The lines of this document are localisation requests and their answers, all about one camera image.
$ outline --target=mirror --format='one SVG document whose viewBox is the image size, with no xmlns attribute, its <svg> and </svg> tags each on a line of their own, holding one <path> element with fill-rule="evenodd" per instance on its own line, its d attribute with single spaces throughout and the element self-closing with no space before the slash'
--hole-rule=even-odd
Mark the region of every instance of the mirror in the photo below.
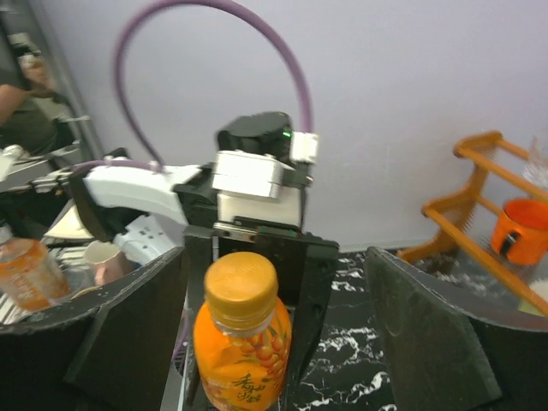
<svg viewBox="0 0 548 411">
<path fill-rule="evenodd" d="M 77 139 L 65 121 L 69 104 L 40 49 L 27 33 L 11 32 L 7 16 L 0 21 L 4 55 L 11 57 L 0 71 L 0 148 L 18 145 L 37 157 L 72 146 Z"/>
<path fill-rule="evenodd" d="M 26 164 L 52 152 L 78 152 L 73 163 L 100 157 L 91 119 L 62 59 L 52 52 L 53 36 L 44 36 L 47 21 L 39 22 L 35 7 L 25 1 L 0 3 L 0 149 L 20 146 Z"/>
</svg>

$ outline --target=bottle label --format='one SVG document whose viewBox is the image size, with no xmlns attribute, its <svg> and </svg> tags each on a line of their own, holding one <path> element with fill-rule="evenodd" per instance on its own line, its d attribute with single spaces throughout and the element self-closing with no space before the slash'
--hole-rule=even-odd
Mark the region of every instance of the bottle label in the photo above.
<svg viewBox="0 0 548 411">
<path fill-rule="evenodd" d="M 27 254 L 6 264 L 8 275 L 0 280 L 0 288 L 23 309 L 47 308 L 51 300 L 70 292 L 63 272 L 47 252 L 32 247 Z"/>
<path fill-rule="evenodd" d="M 287 309 L 278 300 L 269 326 L 249 338 L 224 335 L 209 315 L 202 309 L 196 319 L 194 350 L 210 402 L 220 411 L 266 410 L 283 388 L 291 344 Z"/>
</svg>

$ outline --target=cup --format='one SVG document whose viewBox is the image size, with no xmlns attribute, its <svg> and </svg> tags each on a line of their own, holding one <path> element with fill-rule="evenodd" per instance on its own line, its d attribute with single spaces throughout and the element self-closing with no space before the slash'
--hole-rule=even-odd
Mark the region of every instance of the cup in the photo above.
<svg viewBox="0 0 548 411">
<path fill-rule="evenodd" d="M 536 265 L 548 249 L 548 204 L 534 199 L 508 201 L 491 236 L 495 253 L 517 265 Z"/>
<path fill-rule="evenodd" d="M 109 242 L 92 242 L 84 252 L 84 260 L 95 271 L 98 286 L 112 283 L 132 271 L 122 250 Z"/>
<path fill-rule="evenodd" d="M 533 137 L 523 178 L 540 188 L 548 189 L 548 129 Z"/>
</svg>

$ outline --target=person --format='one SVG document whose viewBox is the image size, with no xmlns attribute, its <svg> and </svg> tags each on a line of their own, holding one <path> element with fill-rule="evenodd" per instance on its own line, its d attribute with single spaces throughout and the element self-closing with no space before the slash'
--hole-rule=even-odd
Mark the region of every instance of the person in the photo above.
<svg viewBox="0 0 548 411">
<path fill-rule="evenodd" d="M 24 75 L 33 85 L 31 91 L 8 84 L 9 73 L 0 69 L 0 143 L 2 147 L 21 146 L 31 156 L 53 152 L 74 142 L 66 123 L 50 119 L 35 101 L 57 94 L 40 57 L 21 60 Z"/>
</svg>

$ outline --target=orange mug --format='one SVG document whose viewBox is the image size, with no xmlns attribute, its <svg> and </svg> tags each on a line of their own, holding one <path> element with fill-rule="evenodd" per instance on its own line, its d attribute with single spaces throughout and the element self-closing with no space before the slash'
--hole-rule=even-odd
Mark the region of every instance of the orange mug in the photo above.
<svg viewBox="0 0 548 411">
<path fill-rule="evenodd" d="M 548 249 L 548 203 L 533 199 L 508 201 L 498 216 L 491 247 L 510 263 L 538 264 Z"/>
</svg>

